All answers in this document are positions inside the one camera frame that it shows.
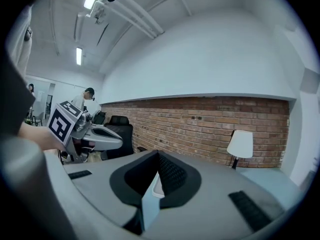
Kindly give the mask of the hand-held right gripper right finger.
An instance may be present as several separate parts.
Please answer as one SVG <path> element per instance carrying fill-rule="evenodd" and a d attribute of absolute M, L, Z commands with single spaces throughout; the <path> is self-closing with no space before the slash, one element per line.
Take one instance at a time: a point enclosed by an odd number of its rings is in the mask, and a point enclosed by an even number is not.
<path fill-rule="evenodd" d="M 158 153 L 164 197 L 148 240 L 240 240 L 284 213 L 265 189 L 224 165 Z"/>

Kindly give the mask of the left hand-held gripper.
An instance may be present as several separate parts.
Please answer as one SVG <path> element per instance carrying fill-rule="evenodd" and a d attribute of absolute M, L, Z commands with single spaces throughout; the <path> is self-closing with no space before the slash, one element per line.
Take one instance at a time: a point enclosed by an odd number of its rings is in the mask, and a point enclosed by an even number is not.
<path fill-rule="evenodd" d="M 117 150 L 123 145 L 121 136 L 103 125 L 93 124 L 90 113 L 69 100 L 55 105 L 47 128 L 63 145 L 58 150 L 62 163 L 85 163 L 93 150 Z"/>

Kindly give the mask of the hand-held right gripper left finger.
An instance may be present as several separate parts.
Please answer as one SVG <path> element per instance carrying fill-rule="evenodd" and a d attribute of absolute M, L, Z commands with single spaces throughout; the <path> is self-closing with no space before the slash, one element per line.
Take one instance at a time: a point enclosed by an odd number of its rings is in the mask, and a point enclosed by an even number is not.
<path fill-rule="evenodd" d="M 104 217 L 135 235 L 146 230 L 143 197 L 158 175 L 158 152 L 64 165 L 75 187 Z"/>

